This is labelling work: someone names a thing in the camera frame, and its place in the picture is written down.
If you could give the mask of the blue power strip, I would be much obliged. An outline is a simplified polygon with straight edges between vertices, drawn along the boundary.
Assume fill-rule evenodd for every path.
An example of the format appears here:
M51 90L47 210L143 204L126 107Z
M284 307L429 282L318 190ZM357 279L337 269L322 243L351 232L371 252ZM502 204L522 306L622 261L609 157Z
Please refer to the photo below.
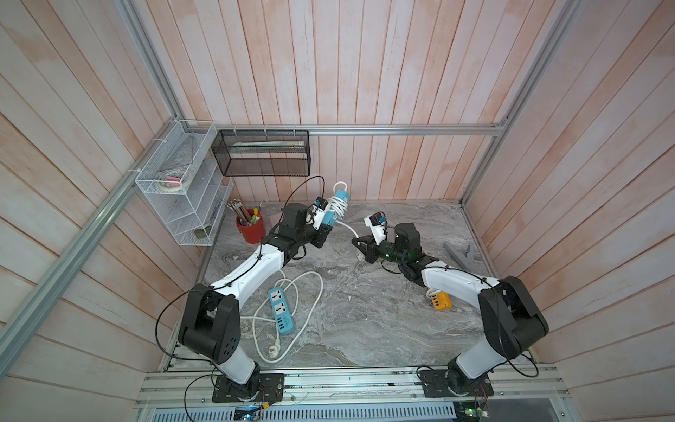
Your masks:
M269 291L268 296L279 334L290 334L295 330L295 324L284 290L273 288Z
M330 207L328 208L326 215L325 225L334 226L336 221L343 219L348 210L349 200L350 196L344 190L337 190L337 192L330 197L328 200Z

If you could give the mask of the orange power strip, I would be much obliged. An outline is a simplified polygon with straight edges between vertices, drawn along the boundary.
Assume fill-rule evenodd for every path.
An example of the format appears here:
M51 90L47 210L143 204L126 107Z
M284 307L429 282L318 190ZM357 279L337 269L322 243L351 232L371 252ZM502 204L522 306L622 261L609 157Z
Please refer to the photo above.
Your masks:
M436 311L445 311L453 307L452 300L446 292L437 292L430 294L432 306Z

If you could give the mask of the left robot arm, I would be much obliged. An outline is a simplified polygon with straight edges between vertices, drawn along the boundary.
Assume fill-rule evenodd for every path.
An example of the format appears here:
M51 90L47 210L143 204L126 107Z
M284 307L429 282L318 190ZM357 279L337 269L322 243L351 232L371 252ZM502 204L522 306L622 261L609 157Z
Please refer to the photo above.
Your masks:
M281 221L244 263L210 286L189 291L179 343L206 357L233 383L249 383L259 365L239 346L241 307L304 246L322 247L337 219L332 206L320 202L284 207Z

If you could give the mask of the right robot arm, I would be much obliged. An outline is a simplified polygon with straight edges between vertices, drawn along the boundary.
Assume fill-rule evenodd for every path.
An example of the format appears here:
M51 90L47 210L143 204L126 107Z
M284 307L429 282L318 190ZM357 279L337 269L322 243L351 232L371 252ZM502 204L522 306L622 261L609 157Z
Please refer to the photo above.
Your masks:
M511 362L549 333L548 322L519 278L473 274L426 254L412 223L395 226L392 242L378 227L371 231L369 236L352 239L366 262L393 262L406 280L458 298L480 311L482 337L448 362L445 378L455 394L461 395L469 385Z

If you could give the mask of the red metal pencil bucket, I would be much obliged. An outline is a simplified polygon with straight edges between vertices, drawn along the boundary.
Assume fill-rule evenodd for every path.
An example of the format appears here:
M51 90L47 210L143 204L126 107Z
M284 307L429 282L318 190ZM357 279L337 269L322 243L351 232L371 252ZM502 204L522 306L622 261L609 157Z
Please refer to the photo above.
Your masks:
M248 212L251 214L252 223L237 216L237 228L246 243L259 244L266 235L265 222L259 209L248 209Z

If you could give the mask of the bundle of pencils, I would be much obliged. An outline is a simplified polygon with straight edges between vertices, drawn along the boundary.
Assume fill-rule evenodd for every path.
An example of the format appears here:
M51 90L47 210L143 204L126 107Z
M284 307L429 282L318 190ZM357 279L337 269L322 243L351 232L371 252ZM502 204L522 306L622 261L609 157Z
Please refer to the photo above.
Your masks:
M261 220L258 209L247 209L239 199L230 200L227 207L237 214L237 218L243 226L252 226Z

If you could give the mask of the grey plastic stand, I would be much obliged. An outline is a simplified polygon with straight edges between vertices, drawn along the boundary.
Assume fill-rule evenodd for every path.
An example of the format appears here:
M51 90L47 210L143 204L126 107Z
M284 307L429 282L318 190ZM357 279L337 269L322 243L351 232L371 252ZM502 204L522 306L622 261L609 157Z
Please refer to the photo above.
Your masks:
M474 271L475 248L473 244L460 248L450 242L444 242L443 247L457 264L457 267L468 272Z

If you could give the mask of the black mesh wall basket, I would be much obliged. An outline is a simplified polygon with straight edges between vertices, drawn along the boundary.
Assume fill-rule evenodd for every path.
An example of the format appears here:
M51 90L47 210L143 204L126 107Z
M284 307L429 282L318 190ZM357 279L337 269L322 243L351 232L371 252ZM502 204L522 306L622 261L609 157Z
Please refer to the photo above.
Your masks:
M221 129L211 151L226 177L306 177L310 173L307 131Z

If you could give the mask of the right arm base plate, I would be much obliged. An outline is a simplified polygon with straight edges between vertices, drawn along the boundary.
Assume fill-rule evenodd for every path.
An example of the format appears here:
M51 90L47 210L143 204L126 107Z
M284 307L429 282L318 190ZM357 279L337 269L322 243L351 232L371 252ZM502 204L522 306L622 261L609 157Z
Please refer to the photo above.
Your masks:
M420 366L416 376L425 397L492 397L494 390L487 375L470 380L461 371Z

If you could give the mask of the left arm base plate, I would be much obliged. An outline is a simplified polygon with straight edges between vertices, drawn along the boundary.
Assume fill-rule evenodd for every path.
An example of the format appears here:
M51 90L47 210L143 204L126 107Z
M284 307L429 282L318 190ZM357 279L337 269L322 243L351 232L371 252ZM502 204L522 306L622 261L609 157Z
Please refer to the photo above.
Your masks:
M238 384L226 376L216 378L212 395L214 403L269 403L283 399L285 376L283 374L260 374L255 372L246 384Z

